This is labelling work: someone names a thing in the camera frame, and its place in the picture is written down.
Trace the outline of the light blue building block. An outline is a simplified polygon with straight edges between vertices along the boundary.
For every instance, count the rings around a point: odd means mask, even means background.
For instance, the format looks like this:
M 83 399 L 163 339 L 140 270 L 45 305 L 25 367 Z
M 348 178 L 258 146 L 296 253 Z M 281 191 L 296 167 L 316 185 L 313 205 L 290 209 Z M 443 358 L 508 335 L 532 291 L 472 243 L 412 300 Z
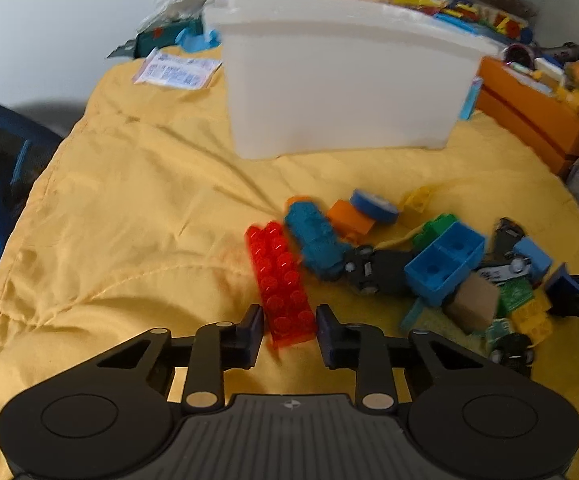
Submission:
M 513 253 L 530 260 L 530 274 L 535 282 L 542 281 L 551 269 L 552 258 L 529 236 L 523 237 L 513 246 Z

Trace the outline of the red long building brick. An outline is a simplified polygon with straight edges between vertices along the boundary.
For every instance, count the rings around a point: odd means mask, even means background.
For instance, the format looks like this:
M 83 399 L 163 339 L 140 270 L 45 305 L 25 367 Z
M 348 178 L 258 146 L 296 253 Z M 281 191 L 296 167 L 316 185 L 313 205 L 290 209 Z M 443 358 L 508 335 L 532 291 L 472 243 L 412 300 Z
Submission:
M 272 346 L 280 349 L 313 339 L 314 312 L 283 226 L 276 221 L 253 224 L 245 240 Z

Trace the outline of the orange building block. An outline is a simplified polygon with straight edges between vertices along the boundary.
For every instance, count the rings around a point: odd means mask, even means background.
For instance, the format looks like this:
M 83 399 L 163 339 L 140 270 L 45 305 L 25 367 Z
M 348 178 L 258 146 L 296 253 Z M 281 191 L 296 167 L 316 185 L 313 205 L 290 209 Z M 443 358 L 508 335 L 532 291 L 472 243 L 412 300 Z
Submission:
M 372 218 L 355 209 L 347 200 L 333 203 L 326 218 L 340 237 L 352 244 L 360 244 L 375 226 Z

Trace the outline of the green building block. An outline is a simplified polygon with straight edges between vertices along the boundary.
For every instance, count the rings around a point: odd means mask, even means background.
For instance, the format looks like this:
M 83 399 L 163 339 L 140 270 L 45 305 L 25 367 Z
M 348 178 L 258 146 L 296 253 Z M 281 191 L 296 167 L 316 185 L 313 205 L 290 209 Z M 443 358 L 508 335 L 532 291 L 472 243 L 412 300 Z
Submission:
M 414 249 L 421 252 L 434 240 L 437 240 L 437 238 L 446 232 L 455 222 L 457 222 L 457 216 L 455 214 L 439 214 L 439 216 L 433 220 L 425 222 L 422 229 L 412 238 Z

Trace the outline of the olive toy vehicle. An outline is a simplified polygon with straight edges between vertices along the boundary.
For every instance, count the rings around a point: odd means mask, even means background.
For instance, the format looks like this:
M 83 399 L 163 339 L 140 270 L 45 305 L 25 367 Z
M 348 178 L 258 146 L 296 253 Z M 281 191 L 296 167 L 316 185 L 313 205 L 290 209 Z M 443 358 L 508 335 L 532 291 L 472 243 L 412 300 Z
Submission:
M 428 330 L 453 341 L 466 338 L 466 334 L 455 325 L 440 308 L 428 307 L 422 298 L 417 298 L 400 323 L 402 333 L 411 330 Z

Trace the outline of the white plastic storage bin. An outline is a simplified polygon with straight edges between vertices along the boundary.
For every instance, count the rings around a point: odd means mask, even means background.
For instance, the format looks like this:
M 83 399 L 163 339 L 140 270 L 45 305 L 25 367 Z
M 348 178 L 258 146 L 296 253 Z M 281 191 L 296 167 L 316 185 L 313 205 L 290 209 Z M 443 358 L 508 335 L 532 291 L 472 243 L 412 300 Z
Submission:
M 361 0 L 210 0 L 234 150 L 247 159 L 442 148 L 498 49 L 414 10 Z

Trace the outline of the dark striped toy car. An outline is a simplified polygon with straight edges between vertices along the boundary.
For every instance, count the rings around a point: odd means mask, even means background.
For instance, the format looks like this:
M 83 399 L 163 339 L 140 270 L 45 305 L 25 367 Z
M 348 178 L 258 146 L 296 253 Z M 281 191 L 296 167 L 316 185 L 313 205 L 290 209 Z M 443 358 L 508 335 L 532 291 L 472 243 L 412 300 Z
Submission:
M 531 261 L 526 257 L 513 257 L 506 261 L 489 262 L 480 266 L 476 273 L 491 283 L 505 283 L 528 276 L 531 273 Z

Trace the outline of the white wipes packet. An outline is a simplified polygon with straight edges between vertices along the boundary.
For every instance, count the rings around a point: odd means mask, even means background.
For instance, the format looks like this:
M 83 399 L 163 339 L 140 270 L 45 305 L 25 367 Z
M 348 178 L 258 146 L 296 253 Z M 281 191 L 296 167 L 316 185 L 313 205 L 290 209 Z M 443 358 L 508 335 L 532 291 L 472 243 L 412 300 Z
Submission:
M 206 87 L 221 66 L 221 61 L 212 58 L 181 58 L 154 49 L 146 56 L 133 82 L 195 91 Z

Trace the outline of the yellow square building brick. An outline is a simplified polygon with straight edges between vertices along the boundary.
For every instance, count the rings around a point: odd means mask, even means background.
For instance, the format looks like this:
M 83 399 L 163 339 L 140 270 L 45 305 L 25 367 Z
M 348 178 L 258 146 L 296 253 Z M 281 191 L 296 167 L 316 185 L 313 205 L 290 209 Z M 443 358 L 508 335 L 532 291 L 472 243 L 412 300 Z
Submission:
M 553 334 L 553 323 L 547 314 L 548 306 L 544 296 L 536 296 L 510 314 L 515 330 L 528 336 L 534 346 Z

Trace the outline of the large black toy car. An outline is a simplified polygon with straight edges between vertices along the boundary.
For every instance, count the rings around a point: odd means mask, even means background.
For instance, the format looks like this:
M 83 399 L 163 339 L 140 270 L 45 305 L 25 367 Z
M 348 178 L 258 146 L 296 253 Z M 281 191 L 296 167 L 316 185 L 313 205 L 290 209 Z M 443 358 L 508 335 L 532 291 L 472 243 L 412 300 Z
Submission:
M 414 257 L 414 252 L 359 246 L 345 255 L 344 276 L 363 295 L 408 298 L 413 292 L 404 268 Z
M 529 336 L 521 333 L 507 334 L 495 341 L 489 353 L 489 361 L 530 378 L 535 349 Z

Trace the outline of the green flat building plate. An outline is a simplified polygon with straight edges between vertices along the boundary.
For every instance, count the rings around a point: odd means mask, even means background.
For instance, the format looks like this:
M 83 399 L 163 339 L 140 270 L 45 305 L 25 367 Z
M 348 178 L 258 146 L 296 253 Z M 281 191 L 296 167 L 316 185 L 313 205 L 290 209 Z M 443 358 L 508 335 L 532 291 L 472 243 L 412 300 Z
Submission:
M 527 278 L 514 278 L 499 286 L 500 297 L 497 315 L 506 318 L 533 298 L 532 284 Z

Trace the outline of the orange cardboard box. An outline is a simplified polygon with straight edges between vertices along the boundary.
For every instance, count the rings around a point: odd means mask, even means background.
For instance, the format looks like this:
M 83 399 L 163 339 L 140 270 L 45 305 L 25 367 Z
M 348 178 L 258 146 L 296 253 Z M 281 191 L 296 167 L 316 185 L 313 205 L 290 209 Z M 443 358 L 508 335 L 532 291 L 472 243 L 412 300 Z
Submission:
M 478 76 L 478 110 L 532 148 L 553 174 L 566 176 L 579 158 L 579 115 L 497 58 L 483 58 Z

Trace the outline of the teal toy car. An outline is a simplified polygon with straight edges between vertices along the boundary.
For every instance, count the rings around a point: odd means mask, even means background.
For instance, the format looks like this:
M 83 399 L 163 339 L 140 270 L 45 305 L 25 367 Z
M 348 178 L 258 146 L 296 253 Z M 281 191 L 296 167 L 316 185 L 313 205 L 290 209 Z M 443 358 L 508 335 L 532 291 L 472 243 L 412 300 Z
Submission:
M 352 246 L 340 240 L 319 206 L 298 200 L 289 205 L 284 221 L 298 244 L 303 265 L 321 280 L 339 280 Z

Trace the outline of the blue hollow building block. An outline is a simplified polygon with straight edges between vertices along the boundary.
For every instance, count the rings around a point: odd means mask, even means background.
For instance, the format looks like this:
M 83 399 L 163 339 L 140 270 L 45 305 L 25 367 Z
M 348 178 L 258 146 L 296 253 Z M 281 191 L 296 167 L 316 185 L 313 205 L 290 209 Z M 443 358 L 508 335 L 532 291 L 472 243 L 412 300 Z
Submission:
M 404 268 L 408 285 L 428 306 L 440 307 L 486 252 L 486 237 L 457 221 Z

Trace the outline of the dark green tissue pack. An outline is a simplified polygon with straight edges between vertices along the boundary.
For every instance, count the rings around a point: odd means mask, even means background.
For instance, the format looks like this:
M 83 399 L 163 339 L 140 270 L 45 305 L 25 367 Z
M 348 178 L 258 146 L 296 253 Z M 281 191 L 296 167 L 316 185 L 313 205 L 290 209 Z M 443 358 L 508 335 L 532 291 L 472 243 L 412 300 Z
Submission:
M 145 58 L 152 49 L 174 46 L 176 37 L 188 28 L 202 34 L 201 19 L 186 18 L 143 30 L 110 52 L 107 58 Z

